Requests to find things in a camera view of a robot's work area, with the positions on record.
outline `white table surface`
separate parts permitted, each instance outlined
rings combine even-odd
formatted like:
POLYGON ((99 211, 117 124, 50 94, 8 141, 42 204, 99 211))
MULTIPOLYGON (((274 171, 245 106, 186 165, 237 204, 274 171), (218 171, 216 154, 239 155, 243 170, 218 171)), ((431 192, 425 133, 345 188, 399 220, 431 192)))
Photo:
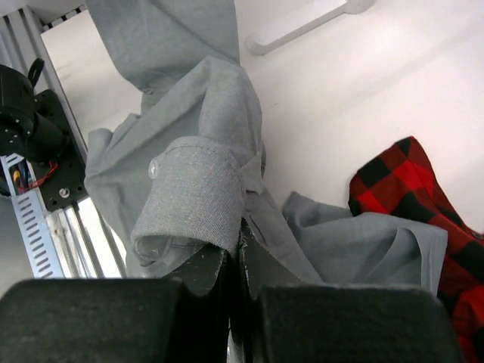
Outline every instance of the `white table surface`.
MULTIPOLYGON (((240 43, 308 1, 237 1, 240 43)), ((139 112, 87 12, 43 36, 83 135, 139 112)), ((267 54, 241 46, 260 97, 265 183, 346 206, 358 168, 415 136, 471 227, 484 229, 484 2, 377 0, 267 54)))

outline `gray fabric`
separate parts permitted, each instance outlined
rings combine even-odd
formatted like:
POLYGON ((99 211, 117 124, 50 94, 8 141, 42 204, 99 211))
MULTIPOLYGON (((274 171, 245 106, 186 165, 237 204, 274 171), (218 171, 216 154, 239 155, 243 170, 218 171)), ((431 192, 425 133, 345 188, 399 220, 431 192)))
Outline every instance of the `gray fabric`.
POLYGON ((320 283, 262 184, 262 113, 238 61, 232 0, 88 0, 141 115, 89 135, 85 186, 126 246, 130 276, 163 276, 240 220, 304 281, 320 283))
POLYGON ((292 193, 283 214, 321 278, 341 284, 412 284, 437 294, 447 231, 394 216, 317 203, 292 193))

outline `black bracket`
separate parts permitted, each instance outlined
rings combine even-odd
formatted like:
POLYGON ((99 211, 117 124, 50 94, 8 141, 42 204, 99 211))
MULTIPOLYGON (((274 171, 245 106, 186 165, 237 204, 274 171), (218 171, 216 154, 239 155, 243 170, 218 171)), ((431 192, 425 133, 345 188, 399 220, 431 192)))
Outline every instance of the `black bracket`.
MULTIPOLYGON (((58 126, 70 140, 57 159, 58 168, 55 174, 40 187, 45 208, 53 212, 59 208, 66 208, 87 195, 84 188, 85 164, 73 141, 69 122, 55 92, 43 91, 35 99, 36 112, 58 126)), ((33 170, 36 177, 41 178, 48 172, 49 166, 33 164, 33 170)))

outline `screw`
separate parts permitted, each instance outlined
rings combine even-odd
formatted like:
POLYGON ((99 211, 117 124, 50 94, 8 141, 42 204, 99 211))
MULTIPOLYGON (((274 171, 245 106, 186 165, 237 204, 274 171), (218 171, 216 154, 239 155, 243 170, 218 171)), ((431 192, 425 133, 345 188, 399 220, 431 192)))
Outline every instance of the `screw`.
POLYGON ((70 196, 70 191, 67 188, 62 188, 59 190, 59 195, 64 199, 68 198, 70 196))

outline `red wire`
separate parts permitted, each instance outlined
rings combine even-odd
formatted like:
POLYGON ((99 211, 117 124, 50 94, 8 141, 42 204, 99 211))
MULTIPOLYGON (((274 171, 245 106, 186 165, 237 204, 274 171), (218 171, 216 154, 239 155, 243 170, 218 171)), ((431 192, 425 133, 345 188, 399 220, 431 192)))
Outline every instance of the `red wire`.
POLYGON ((29 191, 29 190, 31 190, 31 189, 33 189, 33 188, 38 188, 38 187, 40 187, 42 184, 44 184, 44 182, 45 182, 47 179, 49 179, 49 178, 52 176, 52 174, 54 174, 54 173, 55 173, 55 171, 56 171, 56 170, 58 169, 58 167, 59 167, 59 164, 57 164, 57 163, 55 163, 55 164, 54 164, 54 163, 53 163, 53 162, 51 162, 51 161, 49 161, 48 165, 49 165, 50 169, 48 170, 47 174, 45 174, 45 175, 44 175, 42 178, 40 178, 39 180, 36 180, 36 181, 35 181, 35 182, 33 182, 32 184, 30 184, 28 188, 20 188, 20 187, 19 187, 19 190, 20 190, 20 191, 22 191, 22 192, 26 192, 26 191, 29 191))

